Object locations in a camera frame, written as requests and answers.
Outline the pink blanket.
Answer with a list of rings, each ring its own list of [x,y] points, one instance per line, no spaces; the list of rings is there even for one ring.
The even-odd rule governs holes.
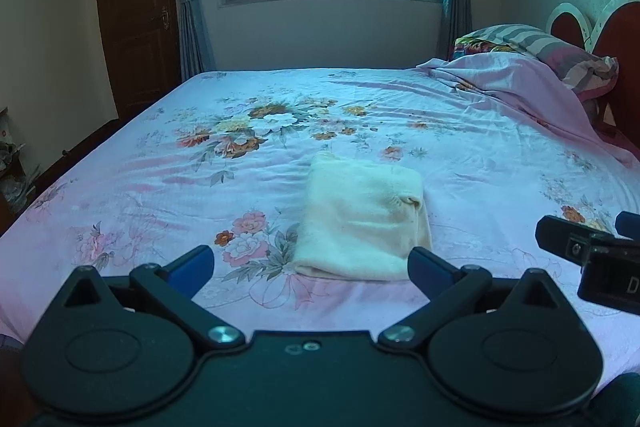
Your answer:
[[[544,63],[521,54],[494,52],[465,55],[450,62],[432,58],[416,69],[437,80],[462,84],[473,93],[495,98],[544,122],[563,138],[590,143],[624,166],[639,168],[638,158],[630,150],[601,139],[577,96]]]

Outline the dark wooden door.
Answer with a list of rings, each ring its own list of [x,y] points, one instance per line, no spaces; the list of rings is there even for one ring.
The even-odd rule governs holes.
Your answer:
[[[181,81],[176,0],[96,0],[105,62],[120,120]]]

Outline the cream knit sweater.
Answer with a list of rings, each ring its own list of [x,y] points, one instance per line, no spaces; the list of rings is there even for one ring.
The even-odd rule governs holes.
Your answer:
[[[297,273],[405,281],[414,247],[432,247],[420,173],[328,152],[314,156],[292,260]]]

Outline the striped floral pillow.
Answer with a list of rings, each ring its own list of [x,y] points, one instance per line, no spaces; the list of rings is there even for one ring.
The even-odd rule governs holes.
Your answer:
[[[615,87],[620,72],[616,58],[591,54],[524,24],[502,24],[472,31],[457,38],[452,57],[489,52],[514,52],[536,58],[582,102],[608,94]]]

